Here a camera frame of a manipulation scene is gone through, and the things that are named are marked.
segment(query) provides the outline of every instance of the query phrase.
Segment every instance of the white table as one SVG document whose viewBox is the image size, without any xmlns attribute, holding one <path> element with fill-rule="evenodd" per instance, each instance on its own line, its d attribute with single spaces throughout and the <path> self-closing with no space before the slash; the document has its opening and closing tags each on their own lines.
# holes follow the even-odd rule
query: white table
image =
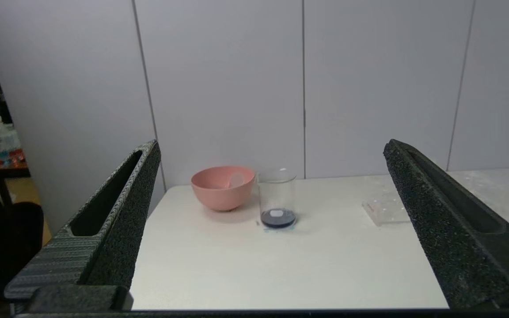
<svg viewBox="0 0 509 318">
<path fill-rule="evenodd" d="M 509 221 L 509 169 L 451 175 Z M 278 231 L 260 224 L 256 193 L 218 213 L 170 189 L 145 226 L 133 309 L 446 308 L 411 223 L 376 227 L 362 209 L 378 181 L 391 184 L 299 180 L 299 220 Z"/>
</svg>

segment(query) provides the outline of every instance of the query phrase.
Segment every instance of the pink bowl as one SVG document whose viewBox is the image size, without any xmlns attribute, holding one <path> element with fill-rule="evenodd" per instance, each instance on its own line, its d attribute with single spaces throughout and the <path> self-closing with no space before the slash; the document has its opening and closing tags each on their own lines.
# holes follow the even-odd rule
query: pink bowl
<svg viewBox="0 0 509 318">
<path fill-rule="evenodd" d="M 228 188 L 235 174 L 243 176 L 243 184 Z M 198 200 L 216 211 L 230 211 L 245 203 L 255 183 L 255 172 L 247 167 L 224 166 L 202 170 L 192 177 L 192 189 Z"/>
</svg>

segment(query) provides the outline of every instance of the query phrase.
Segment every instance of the panel seam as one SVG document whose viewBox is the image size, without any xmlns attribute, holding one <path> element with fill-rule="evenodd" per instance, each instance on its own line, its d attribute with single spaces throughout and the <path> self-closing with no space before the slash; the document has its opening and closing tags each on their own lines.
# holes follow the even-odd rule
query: panel seam
<svg viewBox="0 0 509 318">
<path fill-rule="evenodd" d="M 141 53 L 141 61 L 143 63 L 143 71 L 144 71 L 144 75 L 145 75 L 145 85 L 147 87 L 147 97 L 148 97 L 148 102 L 149 102 L 149 107 L 150 107 L 150 117 L 152 118 L 154 137 L 156 138 L 156 141 L 158 142 L 158 133 L 156 130 L 156 121 L 154 119 L 154 109 L 152 107 L 152 98 L 150 97 L 150 85 L 149 85 L 149 79 L 148 79 L 148 73 L 147 73 L 147 63 L 145 63 L 145 53 L 143 50 L 143 39 L 141 38 L 141 29 L 139 26 L 139 16 L 137 14 L 137 5 L 135 3 L 135 0 L 131 0 L 131 3 L 133 4 L 133 15 L 135 16 L 135 25 L 137 27 L 137 39 L 139 40 L 139 50 Z M 161 158 L 159 167 L 160 167 L 160 173 L 162 175 L 162 185 L 164 186 L 164 193 L 166 193 L 166 191 L 168 189 L 166 189 L 166 178 L 164 177 L 164 169 L 162 167 L 162 158 Z"/>
<path fill-rule="evenodd" d="M 453 119 L 453 129 L 451 131 L 451 143 L 449 144 L 449 154 L 447 156 L 447 169 L 446 171 L 449 171 L 449 166 L 451 164 L 451 151 L 453 149 L 453 141 L 455 139 L 455 129 L 457 125 L 457 115 L 459 114 L 459 103 L 461 101 L 461 92 L 463 90 L 463 80 L 465 76 L 465 66 L 467 65 L 467 53 L 468 53 L 468 47 L 471 42 L 471 31 L 472 31 L 472 21 L 475 17 L 475 6 L 476 6 L 476 0 L 473 0 L 472 2 L 472 10 L 471 10 L 471 20 L 469 22 L 468 31 L 467 31 L 467 44 L 465 46 L 465 53 L 463 56 L 463 68 L 461 70 L 461 79 L 459 81 L 459 93 L 457 94 L 457 105 L 455 107 L 455 117 Z"/>
</svg>

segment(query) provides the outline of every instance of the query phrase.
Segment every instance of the wall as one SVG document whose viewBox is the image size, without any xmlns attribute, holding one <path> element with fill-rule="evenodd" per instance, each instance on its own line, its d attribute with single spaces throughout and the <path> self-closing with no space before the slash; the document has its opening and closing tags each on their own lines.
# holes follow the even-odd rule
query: wall
<svg viewBox="0 0 509 318">
<path fill-rule="evenodd" d="M 0 84 L 51 231 L 155 137 L 130 1 L 0 0 Z"/>
<path fill-rule="evenodd" d="M 509 167 L 509 1 L 477 1 L 449 169 Z"/>
<path fill-rule="evenodd" d="M 136 0 L 166 185 L 216 165 L 304 175 L 299 0 Z"/>
<path fill-rule="evenodd" d="M 473 1 L 306 0 L 306 173 L 387 173 L 391 139 L 447 166 Z"/>
</svg>

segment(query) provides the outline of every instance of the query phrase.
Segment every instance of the spoon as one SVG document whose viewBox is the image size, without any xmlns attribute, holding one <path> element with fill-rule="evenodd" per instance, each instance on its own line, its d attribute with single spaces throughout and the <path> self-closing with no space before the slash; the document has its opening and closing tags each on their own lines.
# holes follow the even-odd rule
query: spoon
<svg viewBox="0 0 509 318">
<path fill-rule="evenodd" d="M 242 186 L 245 183 L 243 175 L 240 173 L 233 173 L 233 175 L 229 178 L 229 183 L 227 184 L 227 188 L 234 188 L 238 186 Z"/>
</svg>

